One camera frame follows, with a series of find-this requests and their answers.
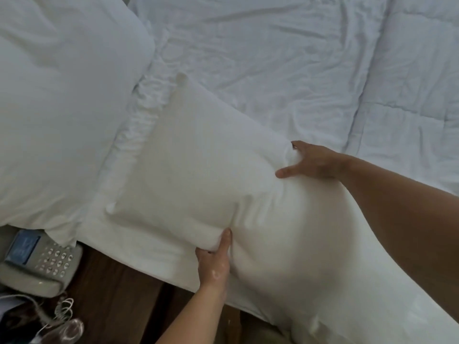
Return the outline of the white quilted duvet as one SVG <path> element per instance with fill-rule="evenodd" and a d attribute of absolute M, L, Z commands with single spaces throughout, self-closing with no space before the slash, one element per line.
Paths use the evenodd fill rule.
<path fill-rule="evenodd" d="M 459 0 L 390 0 L 345 152 L 459 196 Z"/>

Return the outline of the person's right hand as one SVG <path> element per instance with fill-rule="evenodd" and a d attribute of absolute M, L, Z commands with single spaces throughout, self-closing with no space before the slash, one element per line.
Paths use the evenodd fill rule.
<path fill-rule="evenodd" d="M 333 151 L 327 147 L 308 144 L 303 141 L 292 141 L 292 148 L 299 152 L 302 176 L 322 179 L 339 179 L 352 156 Z"/>

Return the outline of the grey desk telephone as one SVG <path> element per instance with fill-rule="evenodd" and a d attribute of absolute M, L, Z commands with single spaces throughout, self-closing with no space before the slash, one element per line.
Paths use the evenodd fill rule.
<path fill-rule="evenodd" d="M 81 244 L 60 246 L 40 230 L 20 229 L 0 246 L 0 284 L 50 299 L 64 293 L 83 256 Z"/>

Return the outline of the person's right forearm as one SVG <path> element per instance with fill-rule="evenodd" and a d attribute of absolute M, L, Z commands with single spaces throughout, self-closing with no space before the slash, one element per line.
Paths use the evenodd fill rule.
<path fill-rule="evenodd" d="M 335 177 L 387 253 L 459 323 L 459 197 L 352 156 Z"/>

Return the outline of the large white pillow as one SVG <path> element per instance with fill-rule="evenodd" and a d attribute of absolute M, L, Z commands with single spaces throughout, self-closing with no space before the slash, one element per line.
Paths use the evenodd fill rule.
<path fill-rule="evenodd" d="M 153 52 L 123 0 L 0 0 L 0 226 L 73 242 Z"/>

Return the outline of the white bed sheet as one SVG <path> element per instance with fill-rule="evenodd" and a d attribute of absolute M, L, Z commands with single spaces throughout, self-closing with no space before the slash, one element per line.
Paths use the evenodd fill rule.
<path fill-rule="evenodd" d="M 78 240 L 186 289 L 193 245 L 111 215 L 155 122 L 186 75 L 287 140 L 341 151 L 347 143 L 388 0 L 130 0 L 156 46 L 135 114 Z M 230 303 L 267 313 L 271 302 L 241 280 Z"/>

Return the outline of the clear plastic wrapper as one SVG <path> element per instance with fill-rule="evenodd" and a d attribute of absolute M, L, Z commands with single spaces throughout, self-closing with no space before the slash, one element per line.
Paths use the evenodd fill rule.
<path fill-rule="evenodd" d="M 84 323 L 76 318 L 44 335 L 36 335 L 30 344 L 76 344 L 84 332 Z"/>

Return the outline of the person's left hand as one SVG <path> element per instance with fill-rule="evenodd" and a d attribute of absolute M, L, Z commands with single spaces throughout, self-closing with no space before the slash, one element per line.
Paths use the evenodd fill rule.
<path fill-rule="evenodd" d="M 199 289 L 211 289 L 218 295 L 225 295 L 228 277 L 230 274 L 230 261 L 215 256 L 215 251 L 201 248 L 195 249 L 198 260 Z"/>

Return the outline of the person's left forearm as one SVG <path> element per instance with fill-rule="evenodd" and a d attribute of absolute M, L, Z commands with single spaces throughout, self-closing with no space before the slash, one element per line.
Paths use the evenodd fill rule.
<path fill-rule="evenodd" d="M 226 288 L 200 286 L 155 344 L 214 344 Z"/>

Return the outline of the white paper sheet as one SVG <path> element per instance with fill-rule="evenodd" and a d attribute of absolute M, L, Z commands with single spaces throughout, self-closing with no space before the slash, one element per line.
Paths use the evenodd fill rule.
<path fill-rule="evenodd" d="M 0 320 L 7 312 L 21 306 L 24 302 L 15 295 L 0 294 Z"/>

